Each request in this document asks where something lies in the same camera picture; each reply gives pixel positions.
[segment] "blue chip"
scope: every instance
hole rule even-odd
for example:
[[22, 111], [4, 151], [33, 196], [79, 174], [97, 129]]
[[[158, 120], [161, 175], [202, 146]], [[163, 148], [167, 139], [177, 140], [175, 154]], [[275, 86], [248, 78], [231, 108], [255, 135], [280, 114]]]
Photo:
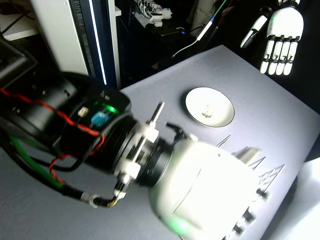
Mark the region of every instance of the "blue chip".
[[110, 119], [110, 117], [107, 114], [105, 114], [102, 111], [98, 111], [91, 118], [91, 123], [94, 124], [95, 126], [97, 126], [98, 128], [101, 128], [108, 122], [109, 119]]

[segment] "white cable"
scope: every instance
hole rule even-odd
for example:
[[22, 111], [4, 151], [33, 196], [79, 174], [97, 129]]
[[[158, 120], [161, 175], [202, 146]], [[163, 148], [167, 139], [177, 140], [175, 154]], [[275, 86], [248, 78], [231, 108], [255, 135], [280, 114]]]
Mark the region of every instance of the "white cable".
[[174, 58], [178, 53], [180, 53], [181, 51], [183, 51], [183, 50], [185, 50], [185, 49], [187, 49], [187, 48], [189, 48], [189, 47], [191, 47], [193, 44], [195, 44], [196, 42], [197, 42], [198, 40], [195, 40], [193, 43], [191, 43], [190, 45], [188, 45], [188, 46], [186, 46], [186, 47], [184, 47], [184, 48], [182, 48], [182, 49], [180, 49], [179, 51], [177, 51], [175, 54], [173, 54], [172, 55], [172, 58]]

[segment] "robotic arm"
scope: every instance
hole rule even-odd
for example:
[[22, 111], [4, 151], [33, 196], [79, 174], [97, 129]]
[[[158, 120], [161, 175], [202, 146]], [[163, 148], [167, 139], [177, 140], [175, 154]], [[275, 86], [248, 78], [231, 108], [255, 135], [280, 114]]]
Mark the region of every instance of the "robotic arm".
[[[228, 138], [213, 146], [170, 123], [176, 134], [168, 143], [155, 129], [164, 103], [139, 122], [124, 94], [88, 76], [43, 70], [2, 39], [0, 49], [0, 144], [29, 175], [94, 208], [116, 205], [130, 183], [146, 186], [155, 215], [183, 239], [221, 240], [254, 219], [251, 204], [266, 196], [250, 167], [260, 149], [230, 154], [220, 148]], [[19, 141], [56, 158], [31, 158]], [[72, 166], [56, 164], [67, 156]], [[54, 172], [83, 162], [117, 178], [113, 197], [76, 189]]]
[[297, 7], [300, 0], [278, 0], [278, 10], [261, 8], [260, 16], [244, 37], [240, 47], [246, 48], [270, 19], [267, 28], [267, 45], [260, 72], [269, 75], [289, 75], [301, 39], [304, 20]]

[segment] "red wire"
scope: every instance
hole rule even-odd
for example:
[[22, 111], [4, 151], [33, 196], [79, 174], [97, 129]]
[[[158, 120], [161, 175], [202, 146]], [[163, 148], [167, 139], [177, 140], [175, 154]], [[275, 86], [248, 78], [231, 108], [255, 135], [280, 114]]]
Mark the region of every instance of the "red wire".
[[[106, 140], [106, 136], [104, 134], [101, 134], [99, 131], [95, 131], [90, 129], [89, 127], [83, 125], [83, 124], [76, 124], [74, 121], [72, 121], [64, 112], [59, 111], [54, 109], [52, 106], [46, 104], [44, 101], [41, 100], [31, 100], [21, 94], [16, 94], [16, 93], [11, 93], [3, 88], [0, 88], [0, 92], [8, 97], [12, 97], [12, 98], [18, 98], [21, 99], [23, 102], [28, 103], [28, 104], [38, 104], [41, 105], [43, 107], [45, 107], [46, 109], [48, 109], [51, 112], [55, 112], [58, 116], [60, 116], [61, 118], [63, 118], [70, 126], [74, 127], [76, 126], [78, 129], [85, 131], [86, 133], [94, 136], [94, 137], [101, 137], [101, 140], [99, 142], [99, 144], [96, 145], [96, 147], [94, 148], [94, 150], [92, 152], [90, 152], [89, 156], [92, 156], [96, 153], [96, 151], [104, 144], [105, 140]], [[73, 153], [73, 154], [60, 154], [58, 155], [55, 159], [52, 160], [50, 166], [49, 166], [49, 170], [50, 173], [52, 174], [54, 179], [57, 179], [59, 182], [64, 183], [65, 181], [59, 177], [57, 177], [56, 172], [52, 169], [54, 167], [54, 165], [56, 164], [56, 162], [58, 161], [58, 159], [64, 159], [67, 157], [71, 157], [73, 155], [76, 155], [77, 153]]]
[[225, 12], [224, 12], [224, 14], [222, 15], [222, 17], [221, 17], [220, 21], [218, 22], [217, 26], [220, 26], [220, 23], [222, 23], [222, 20], [224, 19], [225, 15], [226, 15], [226, 13], [227, 13], [227, 9], [230, 7], [232, 1], [233, 1], [233, 0], [231, 0], [231, 1], [229, 2], [229, 5], [226, 7]]

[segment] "robot finger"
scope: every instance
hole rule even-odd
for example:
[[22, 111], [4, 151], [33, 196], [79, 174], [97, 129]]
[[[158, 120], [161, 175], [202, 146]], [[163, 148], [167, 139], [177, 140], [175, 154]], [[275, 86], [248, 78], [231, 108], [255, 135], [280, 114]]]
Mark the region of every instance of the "robot finger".
[[282, 49], [282, 45], [283, 45], [283, 39], [284, 39], [284, 36], [281, 36], [279, 41], [277, 41], [275, 43], [273, 54], [272, 54], [272, 59], [270, 60], [270, 66], [269, 66], [269, 70], [268, 70], [269, 75], [273, 75], [276, 72], [281, 49]]
[[298, 47], [298, 42], [296, 42], [296, 41], [291, 42], [288, 57], [285, 61], [285, 66], [284, 66], [284, 70], [283, 70], [284, 75], [289, 75], [291, 72], [292, 64], [294, 62], [296, 51], [297, 51], [297, 47]]
[[272, 50], [274, 48], [274, 44], [275, 44], [275, 36], [272, 36], [272, 38], [266, 44], [263, 60], [260, 67], [260, 73], [262, 74], [265, 74], [267, 72], [269, 60], [271, 57]]
[[276, 71], [275, 71], [275, 74], [277, 74], [278, 76], [284, 72], [286, 60], [288, 58], [289, 48], [290, 48], [290, 41], [287, 40], [283, 42], [279, 63], [276, 66]]

